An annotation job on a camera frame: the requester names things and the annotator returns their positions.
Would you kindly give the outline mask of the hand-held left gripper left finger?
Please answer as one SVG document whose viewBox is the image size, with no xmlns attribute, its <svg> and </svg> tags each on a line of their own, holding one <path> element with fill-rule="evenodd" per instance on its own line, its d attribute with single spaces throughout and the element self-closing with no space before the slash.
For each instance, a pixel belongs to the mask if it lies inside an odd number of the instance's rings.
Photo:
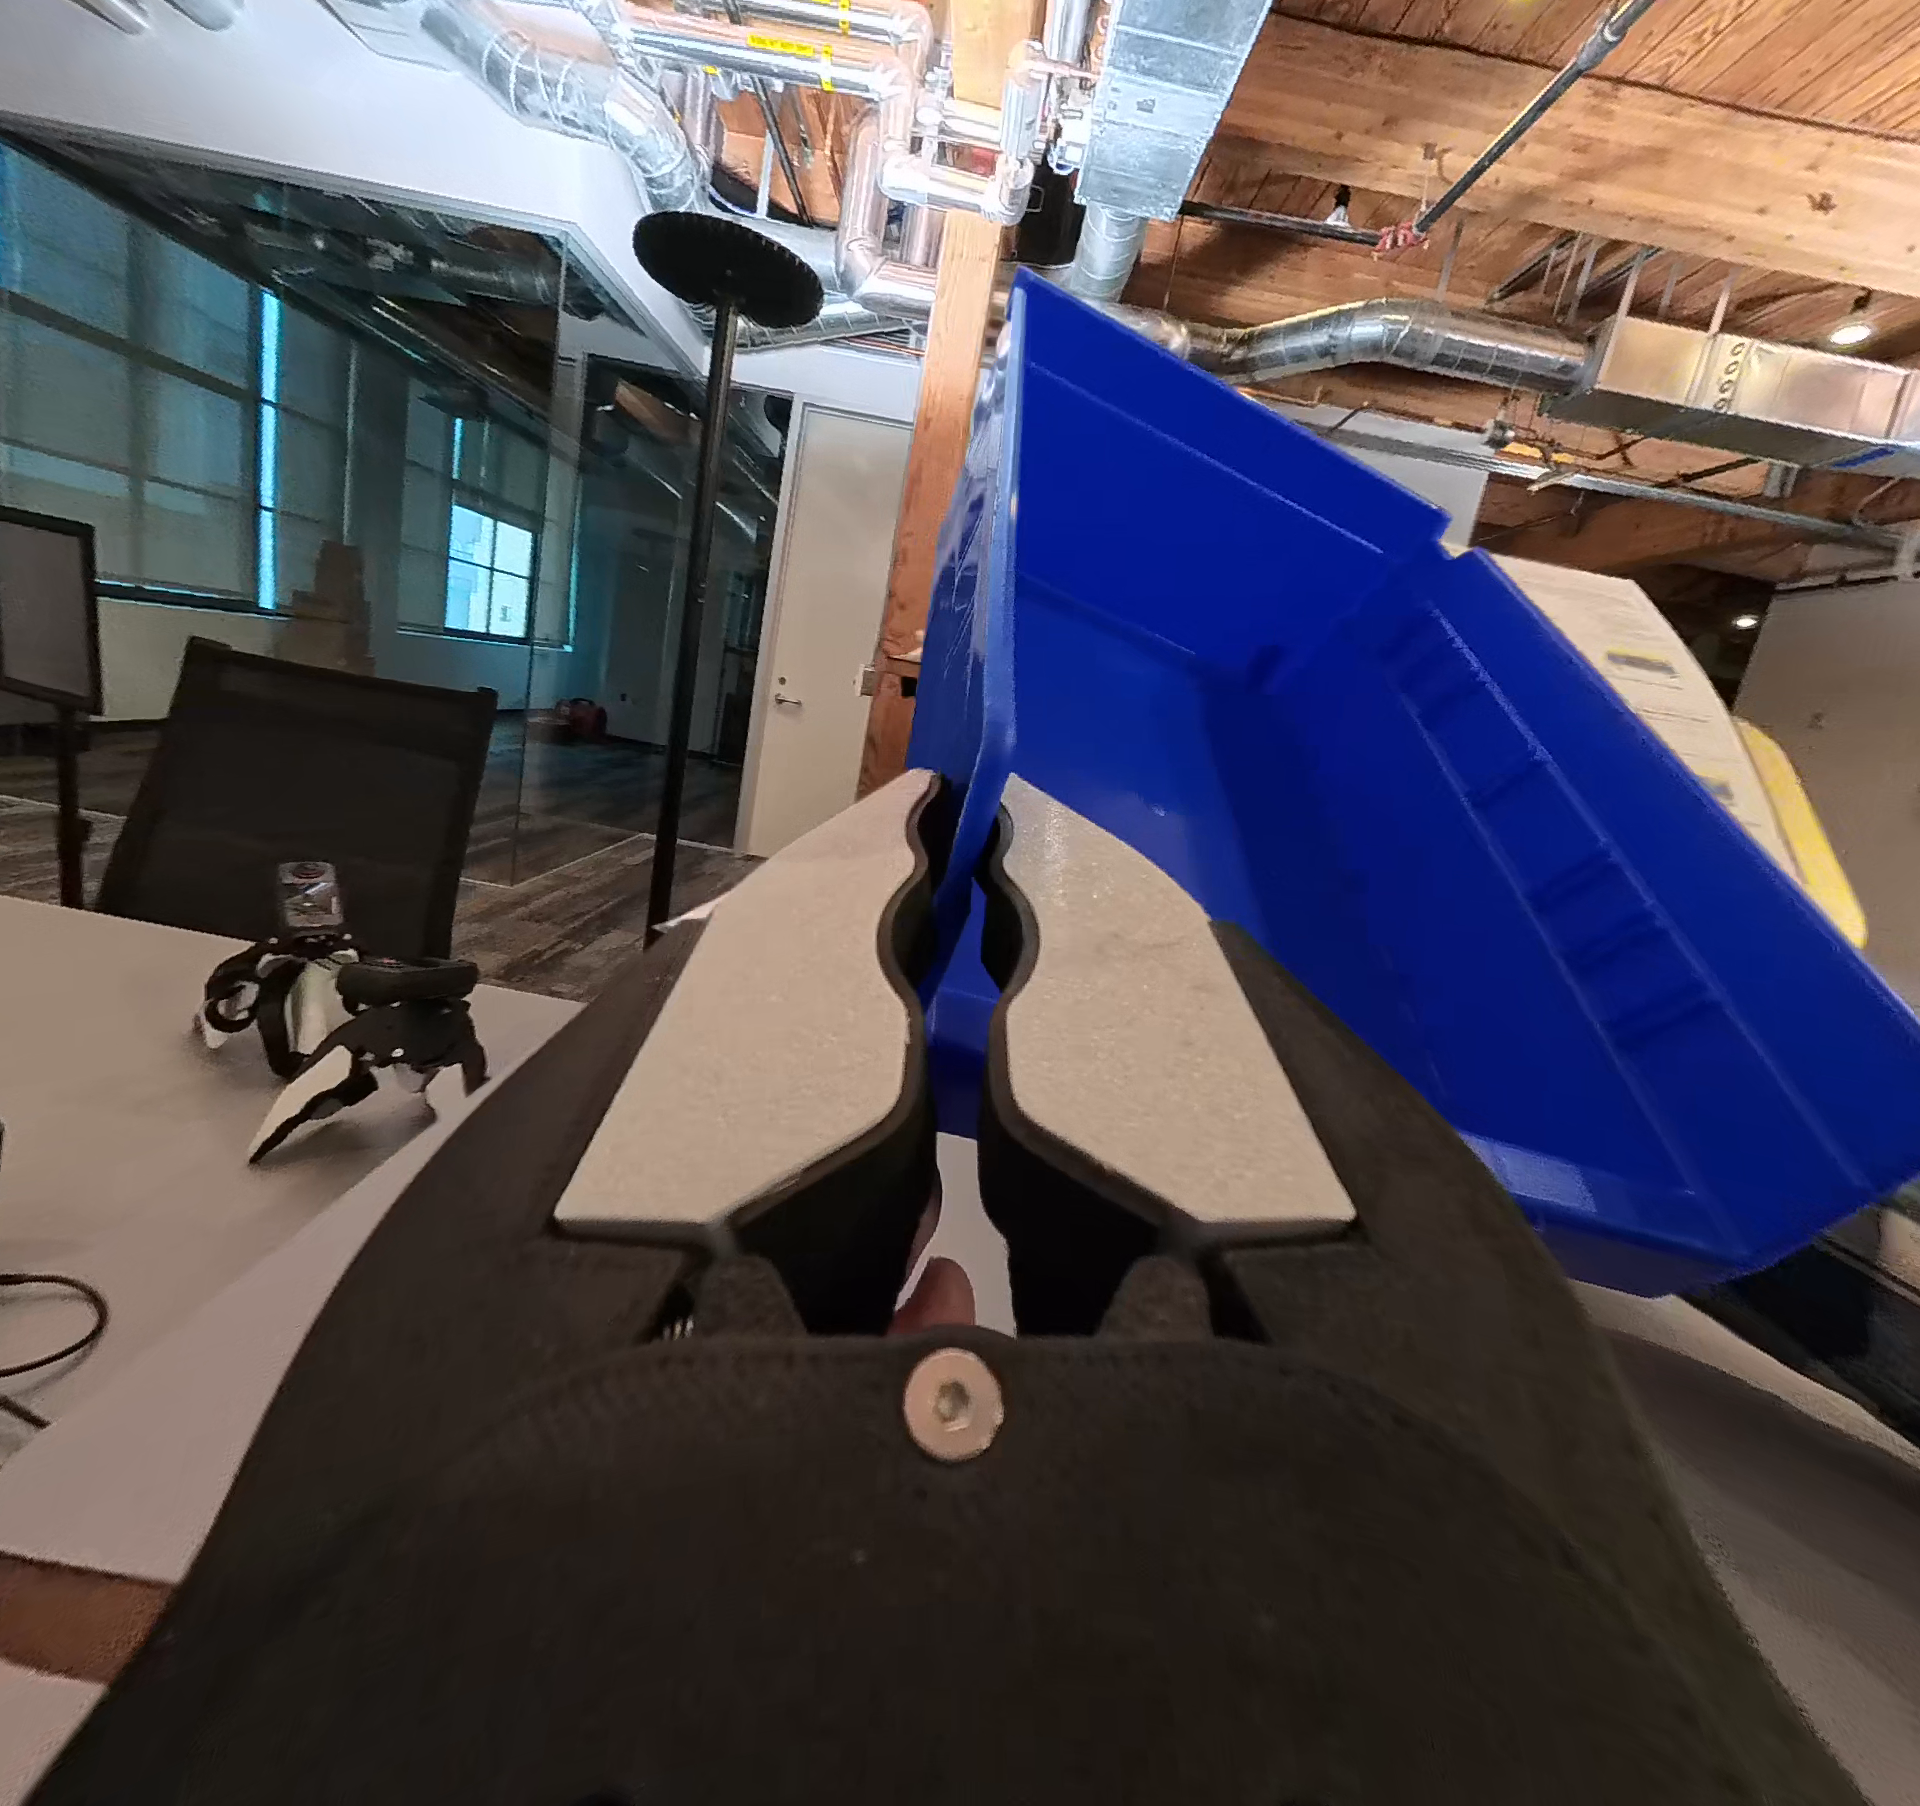
<svg viewBox="0 0 1920 1806">
<path fill-rule="evenodd" d="M 699 920 L 553 1225 L 672 1241 L 769 1213 L 903 1106 L 935 770 L 765 857 Z"/>
</svg>

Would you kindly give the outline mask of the blue plastic bin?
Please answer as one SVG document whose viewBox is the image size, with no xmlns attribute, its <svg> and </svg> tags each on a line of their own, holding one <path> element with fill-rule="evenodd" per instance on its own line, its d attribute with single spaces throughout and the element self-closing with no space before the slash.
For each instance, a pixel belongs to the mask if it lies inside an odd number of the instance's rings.
<svg viewBox="0 0 1920 1806">
<path fill-rule="evenodd" d="M 1258 939 L 1574 1280 L 1766 1268 L 1920 1174 L 1910 1001 L 1442 517 L 1021 273 L 911 765 Z"/>
</svg>

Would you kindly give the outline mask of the grey desk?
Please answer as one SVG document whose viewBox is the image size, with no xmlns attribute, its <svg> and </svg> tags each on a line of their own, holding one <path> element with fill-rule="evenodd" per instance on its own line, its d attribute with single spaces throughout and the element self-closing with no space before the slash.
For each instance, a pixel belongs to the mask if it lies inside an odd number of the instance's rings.
<svg viewBox="0 0 1920 1806">
<path fill-rule="evenodd" d="M 200 1550 L 325 1293 L 466 1117 L 406 1095 L 257 1174 L 264 1087 L 188 1036 L 204 931 L 4 899 L 4 1268 L 110 1332 L 4 1431 L 4 1803 Z M 1689 1302 L 1580 1293 L 1718 1592 L 1865 1803 L 1913 1803 L 1913 1450 Z"/>
</svg>

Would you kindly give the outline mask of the person's left hand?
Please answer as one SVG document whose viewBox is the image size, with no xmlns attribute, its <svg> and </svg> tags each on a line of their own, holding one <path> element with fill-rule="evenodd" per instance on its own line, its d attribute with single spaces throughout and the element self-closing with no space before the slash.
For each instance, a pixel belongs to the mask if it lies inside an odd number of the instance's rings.
<svg viewBox="0 0 1920 1806">
<path fill-rule="evenodd" d="M 975 1293 L 966 1262 L 935 1254 L 914 1268 L 901 1314 L 891 1319 L 891 1332 L 956 1332 L 956 1331 L 975 1331 Z"/>
</svg>

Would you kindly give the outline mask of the black mesh chair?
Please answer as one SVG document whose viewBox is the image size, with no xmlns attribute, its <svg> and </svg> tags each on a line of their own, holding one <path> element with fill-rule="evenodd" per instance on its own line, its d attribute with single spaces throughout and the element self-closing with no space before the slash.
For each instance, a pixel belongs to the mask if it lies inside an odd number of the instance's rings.
<svg viewBox="0 0 1920 1806">
<path fill-rule="evenodd" d="M 501 692 L 182 638 L 97 914 L 264 939 L 284 862 L 332 862 L 367 953 L 451 953 Z"/>
</svg>

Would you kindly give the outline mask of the white door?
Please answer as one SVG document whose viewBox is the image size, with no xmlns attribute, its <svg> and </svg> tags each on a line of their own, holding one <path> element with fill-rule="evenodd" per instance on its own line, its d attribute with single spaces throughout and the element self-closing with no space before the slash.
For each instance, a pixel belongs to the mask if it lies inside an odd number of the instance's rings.
<svg viewBox="0 0 1920 1806">
<path fill-rule="evenodd" d="M 911 429 L 800 404 L 777 517 L 737 851 L 777 857 L 849 807 L 892 571 Z"/>
</svg>

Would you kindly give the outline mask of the black panel on stand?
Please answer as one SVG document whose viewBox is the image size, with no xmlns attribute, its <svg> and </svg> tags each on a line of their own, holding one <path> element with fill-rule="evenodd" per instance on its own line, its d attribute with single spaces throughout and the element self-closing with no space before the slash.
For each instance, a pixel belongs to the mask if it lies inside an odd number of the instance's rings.
<svg viewBox="0 0 1920 1806">
<path fill-rule="evenodd" d="M 83 717 L 104 713 L 94 524 L 0 511 L 0 691 L 55 717 L 57 908 L 83 914 Z"/>
</svg>

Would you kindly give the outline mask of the printed instruction sheet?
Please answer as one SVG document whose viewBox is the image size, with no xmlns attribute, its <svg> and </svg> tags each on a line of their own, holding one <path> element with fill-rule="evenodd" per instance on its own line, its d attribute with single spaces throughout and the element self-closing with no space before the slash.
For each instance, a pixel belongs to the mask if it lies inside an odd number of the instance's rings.
<svg viewBox="0 0 1920 1806">
<path fill-rule="evenodd" d="M 1492 560 L 1533 612 L 1614 691 L 1614 698 L 1700 779 L 1700 791 L 1756 828 L 1756 775 L 1700 662 L 1623 573 Z"/>
</svg>

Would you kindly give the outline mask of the wooden document stand white base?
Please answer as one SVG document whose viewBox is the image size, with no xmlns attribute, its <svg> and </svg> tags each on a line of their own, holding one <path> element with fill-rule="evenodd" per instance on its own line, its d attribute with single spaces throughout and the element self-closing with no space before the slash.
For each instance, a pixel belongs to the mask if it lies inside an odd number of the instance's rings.
<svg viewBox="0 0 1920 1806">
<path fill-rule="evenodd" d="M 1762 857 L 1774 857 L 1801 890 L 1808 899 L 1838 929 L 1838 939 L 1850 939 L 1857 950 L 1865 950 L 1865 914 L 1857 899 L 1857 882 L 1838 867 L 1838 851 L 1789 765 L 1789 756 L 1750 719 L 1729 717 L 1737 739 L 1750 757 L 1756 775 L 1756 828 L 1748 828 Z"/>
</svg>

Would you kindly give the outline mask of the black floor lamp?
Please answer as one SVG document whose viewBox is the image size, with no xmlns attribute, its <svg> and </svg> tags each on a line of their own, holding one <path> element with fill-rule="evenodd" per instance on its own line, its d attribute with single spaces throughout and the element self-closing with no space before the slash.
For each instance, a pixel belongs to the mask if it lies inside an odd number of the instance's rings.
<svg viewBox="0 0 1920 1806">
<path fill-rule="evenodd" d="M 783 237 L 712 214 L 638 218 L 632 260 L 655 286 L 665 286 L 686 308 L 712 308 L 712 365 L 707 365 L 699 465 L 686 497 L 686 566 L 685 566 L 685 608 L 678 608 L 660 807 L 655 807 L 649 890 L 643 890 L 643 950 L 649 950 L 672 915 L 672 881 L 678 881 L 686 719 L 699 692 L 712 524 L 719 493 L 737 328 L 746 321 L 760 333 L 796 333 L 823 308 L 823 283 Z"/>
</svg>

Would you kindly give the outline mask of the black sprinkler pipe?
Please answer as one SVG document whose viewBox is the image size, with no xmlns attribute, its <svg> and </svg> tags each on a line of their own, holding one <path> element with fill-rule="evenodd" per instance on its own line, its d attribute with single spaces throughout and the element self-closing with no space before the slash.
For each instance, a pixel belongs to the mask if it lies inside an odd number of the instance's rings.
<svg viewBox="0 0 1920 1806">
<path fill-rule="evenodd" d="M 1429 194 L 1411 220 L 1391 220 L 1375 237 L 1375 256 L 1404 256 L 1420 251 L 1426 232 L 1477 188 L 1488 186 L 1488 172 L 1514 156 L 1514 145 L 1584 81 L 1596 76 L 1623 37 L 1666 0 L 1614 0 L 1590 37 L 1580 43 L 1580 57 L 1477 150 L 1477 162 L 1442 188 Z"/>
</svg>

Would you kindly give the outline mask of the wooden post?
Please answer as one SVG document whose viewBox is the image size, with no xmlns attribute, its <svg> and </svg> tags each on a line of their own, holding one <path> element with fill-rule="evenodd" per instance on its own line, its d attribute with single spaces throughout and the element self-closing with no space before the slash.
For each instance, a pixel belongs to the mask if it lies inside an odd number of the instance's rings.
<svg viewBox="0 0 1920 1806">
<path fill-rule="evenodd" d="M 1021 43 L 1038 37 L 1038 22 L 1041 22 L 1041 0 L 949 0 L 956 96 L 998 105 L 1007 62 Z M 914 429 L 911 429 L 901 522 L 892 522 L 892 560 L 891 560 L 879 648 L 874 648 L 879 680 L 867 698 L 859 798 L 879 791 L 903 765 L 914 707 L 903 698 L 901 662 L 919 648 L 925 630 L 935 551 L 966 465 L 998 246 L 1001 232 L 986 228 L 983 218 L 956 218 L 943 228 L 935 328 L 919 352 L 919 397 L 914 397 Z"/>
</svg>

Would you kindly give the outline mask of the silver round air duct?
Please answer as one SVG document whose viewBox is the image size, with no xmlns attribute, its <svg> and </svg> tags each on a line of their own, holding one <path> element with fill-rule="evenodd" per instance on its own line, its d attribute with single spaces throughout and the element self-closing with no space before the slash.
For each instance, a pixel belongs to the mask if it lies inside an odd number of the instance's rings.
<svg viewBox="0 0 1920 1806">
<path fill-rule="evenodd" d="M 1435 301 L 1362 301 L 1265 328 L 1185 328 L 1180 357 L 1236 383 L 1380 365 L 1557 397 L 1580 392 L 1590 376 L 1590 346 L 1580 334 Z"/>
</svg>

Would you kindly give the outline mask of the galvanized rectangular duct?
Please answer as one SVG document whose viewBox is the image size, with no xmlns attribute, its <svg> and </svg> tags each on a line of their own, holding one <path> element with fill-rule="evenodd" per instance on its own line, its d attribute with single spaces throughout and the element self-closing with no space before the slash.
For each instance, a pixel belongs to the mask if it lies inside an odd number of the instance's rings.
<svg viewBox="0 0 1920 1806">
<path fill-rule="evenodd" d="M 1584 382 L 1545 411 L 1781 465 L 1920 473 L 1913 370 L 1644 316 L 1605 321 Z"/>
<path fill-rule="evenodd" d="M 1072 203 L 1066 292 L 1119 303 L 1172 220 L 1274 0 L 1111 0 Z"/>
</svg>

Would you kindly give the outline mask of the silver flexible air duct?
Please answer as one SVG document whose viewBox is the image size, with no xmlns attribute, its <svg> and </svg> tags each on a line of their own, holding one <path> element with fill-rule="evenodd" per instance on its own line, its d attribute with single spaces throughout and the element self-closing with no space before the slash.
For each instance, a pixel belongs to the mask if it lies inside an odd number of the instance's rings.
<svg viewBox="0 0 1920 1806">
<path fill-rule="evenodd" d="M 672 105 L 612 62 L 520 32 L 512 0 L 325 0 L 379 62 L 466 76 L 531 132 L 608 145 L 638 214 L 707 214 L 712 162 L 686 145 Z"/>
</svg>

